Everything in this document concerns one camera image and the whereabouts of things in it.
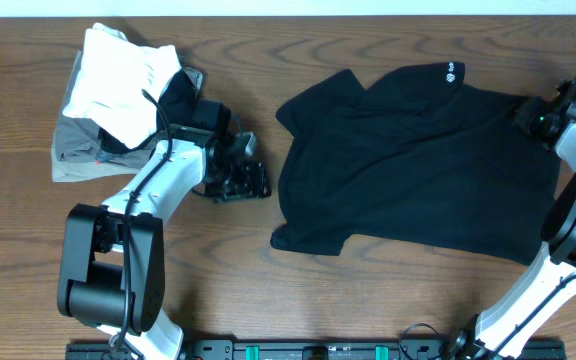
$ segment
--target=background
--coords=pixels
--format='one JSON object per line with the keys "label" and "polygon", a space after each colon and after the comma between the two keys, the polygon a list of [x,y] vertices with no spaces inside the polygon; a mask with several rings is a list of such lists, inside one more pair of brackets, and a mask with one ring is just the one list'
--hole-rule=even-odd
{"label": "background", "polygon": [[0,17],[576,15],[576,0],[0,0]]}

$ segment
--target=black t-shirt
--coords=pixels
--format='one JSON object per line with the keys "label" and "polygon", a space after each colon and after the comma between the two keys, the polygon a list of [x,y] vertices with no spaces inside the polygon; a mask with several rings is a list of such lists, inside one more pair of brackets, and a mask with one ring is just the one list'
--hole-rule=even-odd
{"label": "black t-shirt", "polygon": [[276,249],[339,255],[364,234],[530,263],[560,161],[512,125],[524,97],[463,83],[464,64],[344,70],[284,104]]}

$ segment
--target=wood grain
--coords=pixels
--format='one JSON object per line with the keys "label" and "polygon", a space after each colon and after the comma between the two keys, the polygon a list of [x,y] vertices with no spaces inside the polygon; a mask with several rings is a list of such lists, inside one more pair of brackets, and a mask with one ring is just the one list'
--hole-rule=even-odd
{"label": "wood grain", "polygon": [[[59,359],[99,333],[56,308],[64,220],[129,177],[55,184],[49,148],[84,31],[174,44],[205,95],[258,133],[273,185],[292,141],[275,120],[292,96],[351,68],[364,85],[403,65],[457,60],[466,82],[552,97],[576,73],[576,17],[0,19],[0,359]],[[562,184],[570,176],[564,171]],[[353,236],[340,257],[276,251],[277,196],[218,206],[188,197],[166,229],[164,308],[182,326],[251,338],[394,338],[415,322],[448,333],[524,271],[492,257]],[[576,359],[576,298],[540,331]]]}

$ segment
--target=white cloth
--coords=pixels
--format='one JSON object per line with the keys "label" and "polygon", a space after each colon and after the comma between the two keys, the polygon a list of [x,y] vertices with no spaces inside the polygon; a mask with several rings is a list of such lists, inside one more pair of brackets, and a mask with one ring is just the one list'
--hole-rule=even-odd
{"label": "white cloth", "polygon": [[156,108],[142,89],[159,100],[180,69],[173,45],[139,47],[121,31],[96,23],[86,30],[81,70],[63,115],[90,118],[134,149],[157,131]]}

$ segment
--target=black cable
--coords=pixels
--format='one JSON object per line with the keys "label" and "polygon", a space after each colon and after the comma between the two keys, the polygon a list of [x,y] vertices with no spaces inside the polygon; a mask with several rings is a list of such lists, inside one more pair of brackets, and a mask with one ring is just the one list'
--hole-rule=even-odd
{"label": "black cable", "polygon": [[172,130],[170,129],[170,122],[168,121],[168,117],[166,117],[166,113],[163,109],[159,106],[157,101],[146,91],[141,90],[143,96],[150,101],[155,108],[157,109],[157,113],[161,116],[161,119],[164,123],[164,127],[166,128],[166,134],[168,135],[168,148],[166,149],[166,153],[161,158],[161,160],[155,165],[155,167],[150,170],[150,172],[139,182],[139,185],[135,187],[133,191],[130,192],[130,196],[128,198],[128,203],[126,204],[126,210],[124,211],[123,217],[123,248],[124,248],[124,290],[125,290],[125,299],[124,299],[124,319],[121,325],[121,330],[119,333],[110,338],[110,347],[118,350],[121,349],[122,345],[124,344],[124,339],[126,338],[126,333],[128,332],[128,327],[130,326],[130,319],[132,318],[132,314],[130,312],[132,306],[132,289],[131,286],[131,273],[130,273],[130,242],[132,241],[132,234],[130,233],[130,213],[132,211],[132,207],[135,203],[138,202],[139,194],[141,190],[146,186],[148,181],[161,169],[162,166],[170,159],[170,155],[172,154]]}
{"label": "black cable", "polygon": [[508,343],[517,335],[521,332],[521,330],[523,330],[523,328],[525,328],[531,321],[532,319],[535,318],[535,316],[537,316],[537,314],[539,314],[539,312],[541,310],[544,309],[544,307],[546,307],[546,305],[548,305],[548,303],[550,301],[552,301],[552,299],[557,296],[557,294],[559,294],[559,292],[561,290],[563,290],[568,284],[570,284],[572,281],[576,280],[576,275],[572,275],[567,277],[566,279],[562,279],[559,282],[559,285],[557,285],[557,287],[555,287],[555,289],[553,291],[550,292],[550,294],[548,294],[548,296],[546,296],[546,298],[539,304],[539,306],[537,306],[535,308],[535,310],[533,310],[530,315],[528,315],[528,317],[519,325],[515,326],[515,330],[513,330],[510,335],[508,335],[508,337],[506,337],[504,339],[504,341],[502,341],[501,344],[499,344],[499,346],[497,346],[497,348],[495,349],[495,351],[493,351],[492,353],[490,353],[487,358],[488,359],[494,359],[497,355],[499,355],[499,352],[506,346],[508,345]]}
{"label": "black cable", "polygon": [[[406,331],[403,332],[403,334],[401,334],[401,338],[399,339],[399,343],[403,344],[404,338],[406,337],[406,334],[408,334],[408,331],[419,328],[419,327],[425,327],[428,328],[432,331],[435,332],[435,334],[437,335],[438,338],[441,338],[441,335],[439,335],[439,332],[437,330],[435,330],[434,327],[426,324],[426,323],[416,323],[416,324],[412,324],[408,327],[408,329],[406,329]],[[433,356],[431,358],[428,358],[428,360],[437,360],[441,357],[441,353],[443,352],[443,348],[446,345],[446,343],[444,342],[441,347],[439,348],[438,354],[436,356]],[[412,357],[410,357],[410,355],[408,355],[408,347],[405,345],[400,345],[399,349],[401,350],[401,353],[404,354],[404,356],[408,359],[408,360],[416,360],[413,359]]]}

